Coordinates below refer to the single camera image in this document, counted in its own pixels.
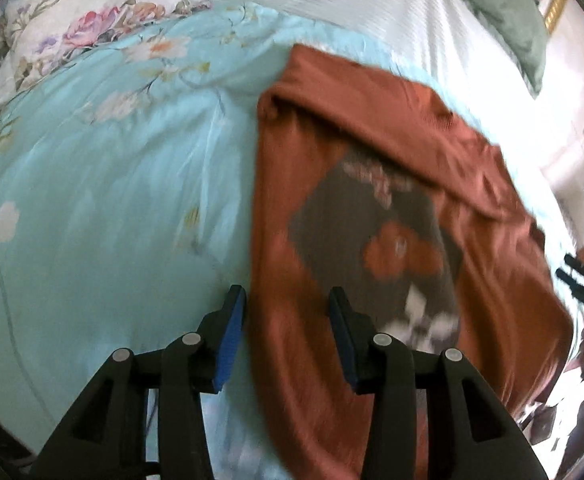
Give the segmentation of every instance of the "gold picture frame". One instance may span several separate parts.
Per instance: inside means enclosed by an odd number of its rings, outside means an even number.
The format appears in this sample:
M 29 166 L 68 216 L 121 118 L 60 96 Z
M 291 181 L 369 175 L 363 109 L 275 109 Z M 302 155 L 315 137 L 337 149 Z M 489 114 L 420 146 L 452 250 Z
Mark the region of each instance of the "gold picture frame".
M 545 12 L 545 27 L 548 32 L 552 34 L 558 25 L 558 20 L 560 19 L 563 10 L 565 10 L 565 5 L 567 5 L 568 0 L 551 0 L 547 10 Z

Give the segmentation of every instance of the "white flower print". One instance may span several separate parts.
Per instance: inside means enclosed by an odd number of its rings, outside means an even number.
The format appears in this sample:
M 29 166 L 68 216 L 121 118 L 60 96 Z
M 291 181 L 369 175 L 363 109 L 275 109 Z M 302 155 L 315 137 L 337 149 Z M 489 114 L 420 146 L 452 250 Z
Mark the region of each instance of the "white flower print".
M 0 207 L 0 242 L 9 242 L 16 233 L 21 213 L 14 202 L 4 202 Z
M 94 112 L 92 122 L 102 123 L 110 119 L 121 120 L 140 106 L 138 92 L 113 92 Z
M 394 320 L 381 329 L 400 340 L 411 349 L 435 353 L 434 342 L 444 341 L 458 326 L 456 317 L 447 312 L 439 312 L 430 318 L 425 315 L 427 299 L 413 283 L 409 286 L 405 301 L 408 322 Z
M 156 59 L 159 57 L 172 59 L 175 57 L 184 57 L 187 54 L 187 47 L 190 38 L 180 36 L 168 40 L 163 35 L 153 36 L 149 40 L 143 40 L 132 46 L 123 49 L 128 57 L 128 61 L 144 61 L 147 59 Z

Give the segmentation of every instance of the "white wall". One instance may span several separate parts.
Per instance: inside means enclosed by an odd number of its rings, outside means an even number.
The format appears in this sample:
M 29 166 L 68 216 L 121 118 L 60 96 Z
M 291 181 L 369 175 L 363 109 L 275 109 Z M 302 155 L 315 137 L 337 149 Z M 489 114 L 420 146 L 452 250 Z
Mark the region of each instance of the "white wall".
M 548 125 L 542 170 L 566 204 L 584 245 L 584 12 L 569 0 L 548 45 L 543 90 L 536 105 Z

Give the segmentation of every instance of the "green pillow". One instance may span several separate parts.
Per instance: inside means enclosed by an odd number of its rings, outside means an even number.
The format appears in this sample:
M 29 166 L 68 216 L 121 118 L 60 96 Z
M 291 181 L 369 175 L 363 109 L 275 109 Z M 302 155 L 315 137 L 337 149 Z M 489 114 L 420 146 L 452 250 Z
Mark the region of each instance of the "green pillow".
M 463 0 L 517 64 L 533 97 L 542 88 L 549 34 L 534 0 Z

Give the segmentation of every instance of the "floral pillow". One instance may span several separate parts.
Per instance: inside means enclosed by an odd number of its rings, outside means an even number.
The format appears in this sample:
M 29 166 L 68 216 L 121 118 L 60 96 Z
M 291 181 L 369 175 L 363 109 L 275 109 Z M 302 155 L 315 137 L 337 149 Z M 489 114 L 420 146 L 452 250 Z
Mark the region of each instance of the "floral pillow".
M 0 69 L 6 102 L 95 44 L 140 25 L 187 16 L 209 0 L 1 0 L 10 51 Z

